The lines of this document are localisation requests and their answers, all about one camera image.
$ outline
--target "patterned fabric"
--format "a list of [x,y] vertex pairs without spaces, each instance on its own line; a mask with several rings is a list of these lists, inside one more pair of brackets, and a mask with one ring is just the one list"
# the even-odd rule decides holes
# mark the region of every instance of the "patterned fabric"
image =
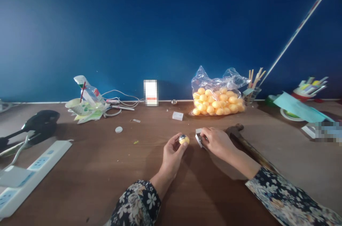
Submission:
[[[321,206],[306,192],[264,167],[246,186],[282,225],[342,225],[342,218],[335,212]],[[154,225],[160,205],[152,184],[138,180],[122,194],[105,225]]]
[[246,186],[282,225],[342,225],[342,218],[334,211],[264,167]]
[[154,225],[161,201],[149,181],[138,180],[120,197],[111,218],[111,225]]

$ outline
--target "hammer head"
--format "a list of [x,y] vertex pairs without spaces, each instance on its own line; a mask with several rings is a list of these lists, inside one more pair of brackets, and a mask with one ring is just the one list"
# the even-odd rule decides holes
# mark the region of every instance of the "hammer head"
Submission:
[[236,124],[235,126],[228,127],[225,132],[228,136],[238,138],[242,137],[240,131],[243,130],[244,126],[242,124]]

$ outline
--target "blue wall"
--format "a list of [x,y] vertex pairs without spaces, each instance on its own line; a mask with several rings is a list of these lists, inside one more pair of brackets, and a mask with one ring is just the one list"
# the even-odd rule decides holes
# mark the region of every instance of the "blue wall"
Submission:
[[[190,99],[202,65],[269,68],[315,0],[0,0],[0,98],[67,101],[83,74],[103,93]],[[291,91],[308,75],[330,76],[321,97],[341,96],[341,0],[323,0],[259,96]]]

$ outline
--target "white bottle cap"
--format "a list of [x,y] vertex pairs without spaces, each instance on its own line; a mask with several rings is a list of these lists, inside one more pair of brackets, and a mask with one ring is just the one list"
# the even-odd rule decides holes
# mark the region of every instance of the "white bottle cap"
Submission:
[[86,85],[90,85],[85,76],[75,76],[74,80],[75,82],[77,82],[78,85],[83,86],[84,82]]
[[121,127],[121,126],[116,127],[115,132],[116,132],[116,133],[122,132],[122,127]]

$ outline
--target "red straw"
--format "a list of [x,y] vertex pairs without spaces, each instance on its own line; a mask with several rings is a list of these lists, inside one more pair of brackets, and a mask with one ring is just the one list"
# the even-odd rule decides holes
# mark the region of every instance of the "red straw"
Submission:
[[84,84],[83,84],[82,93],[81,93],[81,99],[79,101],[80,103],[82,102],[83,92],[84,92],[85,88],[86,88],[86,82],[84,82]]

